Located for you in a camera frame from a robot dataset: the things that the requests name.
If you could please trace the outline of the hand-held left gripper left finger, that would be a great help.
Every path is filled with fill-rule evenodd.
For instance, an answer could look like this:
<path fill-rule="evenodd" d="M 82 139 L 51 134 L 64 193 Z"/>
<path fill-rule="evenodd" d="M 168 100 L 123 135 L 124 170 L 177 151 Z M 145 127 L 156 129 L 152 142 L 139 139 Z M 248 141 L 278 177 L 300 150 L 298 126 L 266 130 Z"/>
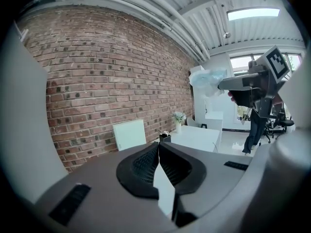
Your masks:
<path fill-rule="evenodd" d="M 169 233 L 158 206 L 158 144 L 100 156 L 50 187 L 36 203 L 56 233 Z"/>

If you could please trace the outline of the black office chair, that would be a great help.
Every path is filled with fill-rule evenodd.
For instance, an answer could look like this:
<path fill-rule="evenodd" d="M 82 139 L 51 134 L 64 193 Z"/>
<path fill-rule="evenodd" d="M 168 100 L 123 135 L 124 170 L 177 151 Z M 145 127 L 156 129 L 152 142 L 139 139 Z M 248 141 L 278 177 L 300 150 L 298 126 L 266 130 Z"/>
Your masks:
<path fill-rule="evenodd" d="M 271 138 L 274 139 L 275 132 L 277 132 L 276 127 L 282 128 L 282 130 L 279 132 L 279 135 L 276 137 L 277 139 L 279 136 L 287 132 L 288 127 L 291 127 L 293 125 L 294 125 L 294 121 L 292 120 L 292 117 L 287 119 L 285 110 L 281 109 L 278 115 L 276 116 L 274 122 L 268 121 L 266 123 L 263 135 L 266 136 L 266 138 L 268 139 L 268 143 L 270 144 Z"/>

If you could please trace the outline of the white vase with flowers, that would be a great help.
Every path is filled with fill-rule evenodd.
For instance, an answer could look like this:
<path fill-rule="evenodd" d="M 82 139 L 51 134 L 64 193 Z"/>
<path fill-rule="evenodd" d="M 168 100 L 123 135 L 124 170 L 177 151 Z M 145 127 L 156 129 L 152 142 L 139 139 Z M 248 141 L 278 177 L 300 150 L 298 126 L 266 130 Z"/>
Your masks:
<path fill-rule="evenodd" d="M 181 133 L 182 123 L 186 121 L 187 116 L 182 112 L 174 112 L 173 119 L 175 122 L 176 132 Z"/>

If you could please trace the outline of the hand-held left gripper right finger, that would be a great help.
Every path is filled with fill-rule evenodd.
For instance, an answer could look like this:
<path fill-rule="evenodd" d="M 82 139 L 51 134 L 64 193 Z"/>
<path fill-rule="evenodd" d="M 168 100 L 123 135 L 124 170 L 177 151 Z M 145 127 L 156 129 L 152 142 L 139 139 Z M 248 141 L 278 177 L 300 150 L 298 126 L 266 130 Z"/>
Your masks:
<path fill-rule="evenodd" d="M 177 227 L 201 218 L 224 199 L 245 174 L 248 156 L 197 150 L 174 143 L 159 143 L 159 165 L 165 173 L 160 184 L 161 205 Z"/>

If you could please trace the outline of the white item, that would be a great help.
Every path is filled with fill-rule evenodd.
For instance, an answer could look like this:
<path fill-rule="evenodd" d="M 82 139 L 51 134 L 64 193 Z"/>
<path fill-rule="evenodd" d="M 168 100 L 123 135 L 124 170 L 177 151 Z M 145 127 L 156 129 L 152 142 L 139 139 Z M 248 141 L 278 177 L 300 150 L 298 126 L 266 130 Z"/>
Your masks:
<path fill-rule="evenodd" d="M 218 88 L 220 82 L 227 77 L 226 69 L 204 69 L 196 66 L 190 69 L 189 82 L 193 94 L 200 98 L 222 95 L 225 91 Z"/>

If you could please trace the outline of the window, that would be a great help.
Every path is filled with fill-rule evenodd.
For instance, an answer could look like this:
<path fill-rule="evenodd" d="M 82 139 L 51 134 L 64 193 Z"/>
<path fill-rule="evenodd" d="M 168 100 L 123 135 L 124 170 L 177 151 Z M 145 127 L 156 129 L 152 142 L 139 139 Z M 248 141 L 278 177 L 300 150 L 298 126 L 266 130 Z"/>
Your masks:
<path fill-rule="evenodd" d="M 290 71 L 282 79 L 283 81 L 288 81 L 293 72 L 296 71 L 302 63 L 302 55 L 296 53 L 283 53 L 283 58 L 289 67 Z M 234 76 L 243 75 L 248 71 L 248 62 L 251 60 L 257 60 L 261 57 L 261 54 L 249 54 L 245 56 L 231 57 L 230 62 L 232 66 L 232 71 Z M 250 121 L 242 123 L 241 118 L 247 112 L 247 107 L 234 105 L 234 130 L 248 131 L 250 129 Z"/>

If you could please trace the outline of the white shelf cabinet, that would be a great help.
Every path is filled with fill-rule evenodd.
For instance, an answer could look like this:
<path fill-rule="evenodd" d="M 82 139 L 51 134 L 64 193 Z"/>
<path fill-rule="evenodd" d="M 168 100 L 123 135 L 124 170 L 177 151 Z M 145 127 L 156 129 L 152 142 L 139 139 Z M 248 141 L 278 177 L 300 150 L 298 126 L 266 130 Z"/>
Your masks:
<path fill-rule="evenodd" d="M 206 97 L 203 89 L 192 88 L 194 98 L 194 120 L 200 128 L 213 130 L 223 129 L 223 112 L 216 111 L 212 98 Z"/>

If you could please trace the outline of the pale green flat box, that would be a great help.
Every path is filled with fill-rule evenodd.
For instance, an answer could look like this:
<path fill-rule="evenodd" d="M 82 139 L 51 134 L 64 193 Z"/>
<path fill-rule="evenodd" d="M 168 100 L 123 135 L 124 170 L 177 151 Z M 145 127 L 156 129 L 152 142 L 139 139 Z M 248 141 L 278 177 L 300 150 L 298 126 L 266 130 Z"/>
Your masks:
<path fill-rule="evenodd" d="M 118 151 L 146 144 L 144 122 L 142 119 L 113 125 Z"/>

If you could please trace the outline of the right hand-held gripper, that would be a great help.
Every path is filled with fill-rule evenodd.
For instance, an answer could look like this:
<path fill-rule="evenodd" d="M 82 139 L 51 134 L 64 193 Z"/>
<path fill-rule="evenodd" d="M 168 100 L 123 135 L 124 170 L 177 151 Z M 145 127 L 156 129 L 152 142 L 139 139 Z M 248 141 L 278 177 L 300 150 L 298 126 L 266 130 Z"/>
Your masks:
<path fill-rule="evenodd" d="M 260 117 L 276 118 L 271 113 L 274 99 L 289 71 L 281 51 L 274 45 L 259 59 L 249 62 L 245 75 L 223 79 L 218 89 L 229 90 L 238 106 L 253 108 Z"/>

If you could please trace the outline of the white desk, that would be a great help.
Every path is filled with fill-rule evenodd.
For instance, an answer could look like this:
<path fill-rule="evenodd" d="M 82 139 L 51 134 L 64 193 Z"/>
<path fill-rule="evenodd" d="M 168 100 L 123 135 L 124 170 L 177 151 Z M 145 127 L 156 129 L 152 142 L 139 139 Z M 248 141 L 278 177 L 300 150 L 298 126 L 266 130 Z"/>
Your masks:
<path fill-rule="evenodd" d="M 183 125 L 180 133 L 174 130 L 170 135 L 172 143 L 202 151 L 218 152 L 219 130 Z"/>

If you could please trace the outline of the ceiling light panel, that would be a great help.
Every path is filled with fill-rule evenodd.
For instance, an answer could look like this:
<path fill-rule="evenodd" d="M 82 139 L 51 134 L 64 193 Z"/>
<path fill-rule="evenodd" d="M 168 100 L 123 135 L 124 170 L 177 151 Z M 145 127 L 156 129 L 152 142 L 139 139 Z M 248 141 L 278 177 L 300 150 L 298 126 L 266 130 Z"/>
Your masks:
<path fill-rule="evenodd" d="M 248 8 L 227 12 L 229 21 L 251 17 L 278 17 L 280 9 L 277 8 Z"/>

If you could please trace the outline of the black pen holder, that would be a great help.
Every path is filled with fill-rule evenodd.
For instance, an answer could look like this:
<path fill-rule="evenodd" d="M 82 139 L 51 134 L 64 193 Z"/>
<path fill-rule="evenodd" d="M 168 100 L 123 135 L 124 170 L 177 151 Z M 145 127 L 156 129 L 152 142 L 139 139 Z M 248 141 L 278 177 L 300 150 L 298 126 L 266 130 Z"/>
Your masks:
<path fill-rule="evenodd" d="M 159 132 L 159 142 L 171 142 L 171 135 L 168 131 L 160 131 L 157 130 Z"/>

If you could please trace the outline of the grey ceiling pipes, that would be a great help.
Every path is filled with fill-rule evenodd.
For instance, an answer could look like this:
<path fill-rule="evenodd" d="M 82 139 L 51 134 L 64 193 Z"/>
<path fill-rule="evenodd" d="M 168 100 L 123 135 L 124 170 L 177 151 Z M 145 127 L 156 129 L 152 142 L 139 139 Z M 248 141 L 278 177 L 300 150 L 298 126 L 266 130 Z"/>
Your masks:
<path fill-rule="evenodd" d="M 47 0 L 34 0 L 39 3 Z M 64 0 L 72 3 L 90 2 L 90 0 Z M 194 28 L 181 14 L 165 0 L 95 0 L 94 5 L 108 7 L 109 3 L 116 10 L 132 13 L 142 20 L 159 27 L 161 31 L 179 43 L 197 61 L 210 58 L 210 53 Z"/>

